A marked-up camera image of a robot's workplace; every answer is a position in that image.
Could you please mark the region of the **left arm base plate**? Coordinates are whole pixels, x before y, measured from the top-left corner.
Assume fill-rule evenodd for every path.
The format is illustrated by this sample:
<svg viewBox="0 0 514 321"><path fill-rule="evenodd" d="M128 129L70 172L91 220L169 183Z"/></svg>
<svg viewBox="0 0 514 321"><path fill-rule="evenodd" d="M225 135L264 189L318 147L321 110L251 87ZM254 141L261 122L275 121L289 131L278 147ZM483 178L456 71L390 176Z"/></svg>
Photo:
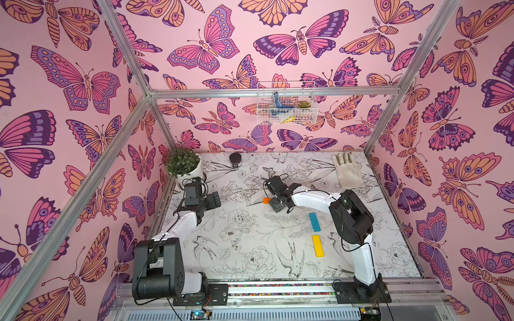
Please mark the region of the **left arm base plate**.
<svg viewBox="0 0 514 321"><path fill-rule="evenodd" d="M228 302L228 284L209 284L195 294L185 294L173 300L174 306L226 306Z"/></svg>

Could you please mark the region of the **yellow building block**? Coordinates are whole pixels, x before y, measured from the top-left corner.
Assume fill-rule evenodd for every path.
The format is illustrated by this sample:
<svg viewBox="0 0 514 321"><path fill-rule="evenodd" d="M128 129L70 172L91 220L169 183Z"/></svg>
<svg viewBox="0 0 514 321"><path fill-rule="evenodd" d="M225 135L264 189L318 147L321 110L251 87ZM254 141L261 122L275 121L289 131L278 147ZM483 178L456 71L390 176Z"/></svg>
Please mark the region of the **yellow building block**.
<svg viewBox="0 0 514 321"><path fill-rule="evenodd" d="M313 247L314 247L316 257L323 258L325 256L325 254L323 251L323 245L322 245L320 236L313 235L312 240L313 240Z"/></svg>

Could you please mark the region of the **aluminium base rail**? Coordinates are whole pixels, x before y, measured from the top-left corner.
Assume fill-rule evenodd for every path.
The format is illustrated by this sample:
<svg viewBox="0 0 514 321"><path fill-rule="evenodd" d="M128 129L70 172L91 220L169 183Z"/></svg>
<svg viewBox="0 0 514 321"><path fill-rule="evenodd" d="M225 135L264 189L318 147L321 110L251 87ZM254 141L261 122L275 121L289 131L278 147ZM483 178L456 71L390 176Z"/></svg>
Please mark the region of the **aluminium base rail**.
<svg viewBox="0 0 514 321"><path fill-rule="evenodd" d="M350 279L213 283L206 307L178 306L172 299L135 304L122 286L108 320L457 320L434 280L388 278L384 296L357 302Z"/></svg>

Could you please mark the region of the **potted green plant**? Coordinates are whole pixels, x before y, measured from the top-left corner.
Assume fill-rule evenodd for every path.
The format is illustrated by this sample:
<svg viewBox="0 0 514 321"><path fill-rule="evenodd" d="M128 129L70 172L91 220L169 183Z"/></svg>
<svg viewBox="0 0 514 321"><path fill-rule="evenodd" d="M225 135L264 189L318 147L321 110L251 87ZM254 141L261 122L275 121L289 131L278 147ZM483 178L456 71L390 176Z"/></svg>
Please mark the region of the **potted green plant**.
<svg viewBox="0 0 514 321"><path fill-rule="evenodd" d="M191 149L177 148L168 151L163 159L167 171L177 179L180 187L195 178L204 178L202 158Z"/></svg>

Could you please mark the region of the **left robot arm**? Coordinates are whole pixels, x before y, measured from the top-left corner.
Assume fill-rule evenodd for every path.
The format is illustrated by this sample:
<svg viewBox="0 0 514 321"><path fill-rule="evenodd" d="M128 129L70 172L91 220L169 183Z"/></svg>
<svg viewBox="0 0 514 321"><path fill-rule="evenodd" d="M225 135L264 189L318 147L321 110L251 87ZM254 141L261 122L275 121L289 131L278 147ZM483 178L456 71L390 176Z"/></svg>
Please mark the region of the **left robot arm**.
<svg viewBox="0 0 514 321"><path fill-rule="evenodd" d="M221 206L200 177L183 182L183 198L173 212L175 221L135 247L132 295L135 301L183 298L196 304L209 297L203 272L187 272L181 242L202 222L206 211Z"/></svg>

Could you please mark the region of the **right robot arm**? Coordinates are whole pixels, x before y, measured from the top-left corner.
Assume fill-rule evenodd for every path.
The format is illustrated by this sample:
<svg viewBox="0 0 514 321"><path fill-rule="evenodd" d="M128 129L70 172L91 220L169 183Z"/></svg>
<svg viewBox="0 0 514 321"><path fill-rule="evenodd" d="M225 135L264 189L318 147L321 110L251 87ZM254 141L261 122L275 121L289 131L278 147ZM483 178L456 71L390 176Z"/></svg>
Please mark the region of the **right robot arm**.
<svg viewBox="0 0 514 321"><path fill-rule="evenodd" d="M277 175L265 180L263 187L272 195L270 206L275 211L308 207L331 216L341 243L347 244L343 251L353 258L353 288L358 301L372 302L385 292L373 259L374 218L352 190L329 193L299 183L287 185Z"/></svg>

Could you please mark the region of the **teal building block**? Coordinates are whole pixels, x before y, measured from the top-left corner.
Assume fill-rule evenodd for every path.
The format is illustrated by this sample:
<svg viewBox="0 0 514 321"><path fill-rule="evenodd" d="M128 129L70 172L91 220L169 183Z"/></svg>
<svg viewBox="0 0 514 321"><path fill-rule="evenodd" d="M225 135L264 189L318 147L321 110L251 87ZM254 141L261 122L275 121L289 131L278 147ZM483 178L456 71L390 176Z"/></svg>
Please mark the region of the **teal building block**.
<svg viewBox="0 0 514 321"><path fill-rule="evenodd" d="M317 214L316 213L310 213L309 214L309 219L310 219L313 231L316 232L316 233L320 232L321 231L321 226L319 224L319 221L318 221L318 218L317 218Z"/></svg>

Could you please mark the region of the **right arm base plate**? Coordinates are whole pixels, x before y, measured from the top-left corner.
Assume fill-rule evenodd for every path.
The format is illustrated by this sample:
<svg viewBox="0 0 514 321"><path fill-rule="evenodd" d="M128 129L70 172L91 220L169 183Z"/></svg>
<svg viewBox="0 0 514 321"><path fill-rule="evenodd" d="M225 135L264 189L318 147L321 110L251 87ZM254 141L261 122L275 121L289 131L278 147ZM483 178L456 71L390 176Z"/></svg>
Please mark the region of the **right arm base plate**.
<svg viewBox="0 0 514 321"><path fill-rule="evenodd" d="M338 304L375 304L391 303L392 299L385 283L377 281L371 286L358 282L340 282L332 284Z"/></svg>

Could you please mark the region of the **white work glove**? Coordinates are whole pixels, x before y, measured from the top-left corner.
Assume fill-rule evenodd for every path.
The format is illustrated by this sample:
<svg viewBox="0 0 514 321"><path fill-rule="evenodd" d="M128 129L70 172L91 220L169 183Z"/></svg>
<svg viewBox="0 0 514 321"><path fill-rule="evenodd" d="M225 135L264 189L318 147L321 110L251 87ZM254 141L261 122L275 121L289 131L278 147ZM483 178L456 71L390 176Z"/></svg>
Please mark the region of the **white work glove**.
<svg viewBox="0 0 514 321"><path fill-rule="evenodd" d="M350 152L332 155L332 160L343 189L354 189L364 185L361 169Z"/></svg>

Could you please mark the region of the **blue toy in basket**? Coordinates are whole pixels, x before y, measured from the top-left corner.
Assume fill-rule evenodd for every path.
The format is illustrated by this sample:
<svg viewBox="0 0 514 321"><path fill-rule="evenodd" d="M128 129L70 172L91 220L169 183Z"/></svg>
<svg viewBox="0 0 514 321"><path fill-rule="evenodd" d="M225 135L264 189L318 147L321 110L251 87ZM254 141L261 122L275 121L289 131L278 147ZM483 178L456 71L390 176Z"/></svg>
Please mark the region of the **blue toy in basket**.
<svg viewBox="0 0 514 321"><path fill-rule="evenodd" d="M278 92L274 92L273 101L274 101L274 107L271 108L271 112L270 112L272 116L278 116L280 114L288 113L294 108L294 106L290 106L290 105L281 103Z"/></svg>

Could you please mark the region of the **small green plant in basket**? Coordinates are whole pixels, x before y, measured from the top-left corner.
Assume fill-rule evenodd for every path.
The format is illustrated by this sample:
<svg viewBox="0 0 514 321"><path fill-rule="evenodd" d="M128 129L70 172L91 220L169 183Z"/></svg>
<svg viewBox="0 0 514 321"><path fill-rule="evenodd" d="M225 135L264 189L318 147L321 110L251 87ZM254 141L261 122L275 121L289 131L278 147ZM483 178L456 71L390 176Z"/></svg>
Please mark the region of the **small green plant in basket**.
<svg viewBox="0 0 514 321"><path fill-rule="evenodd" d="M310 108L310 107L311 107L311 103L308 102L308 101L300 101L297 104L297 108L300 108L300 109L307 109L307 108Z"/></svg>

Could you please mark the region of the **small dark jar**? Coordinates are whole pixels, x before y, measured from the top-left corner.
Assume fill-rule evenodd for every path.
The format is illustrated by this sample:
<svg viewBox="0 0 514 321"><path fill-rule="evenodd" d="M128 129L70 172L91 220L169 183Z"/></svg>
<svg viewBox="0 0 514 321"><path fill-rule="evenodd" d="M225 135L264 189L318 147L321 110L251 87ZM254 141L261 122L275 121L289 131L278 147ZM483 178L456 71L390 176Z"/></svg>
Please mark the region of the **small dark jar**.
<svg viewBox="0 0 514 321"><path fill-rule="evenodd" d="M234 152L229 156L232 168L239 168L242 164L242 155L239 152Z"/></svg>

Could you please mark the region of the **yellow item in basket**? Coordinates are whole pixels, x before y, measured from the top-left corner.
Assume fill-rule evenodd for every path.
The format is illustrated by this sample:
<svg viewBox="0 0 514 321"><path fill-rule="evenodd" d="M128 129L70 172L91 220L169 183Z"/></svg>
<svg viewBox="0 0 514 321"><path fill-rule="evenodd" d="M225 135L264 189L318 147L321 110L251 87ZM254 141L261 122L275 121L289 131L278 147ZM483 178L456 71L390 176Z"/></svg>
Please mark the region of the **yellow item in basket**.
<svg viewBox="0 0 514 321"><path fill-rule="evenodd" d="M289 116L281 120L281 124L293 123L296 120L295 116Z"/></svg>

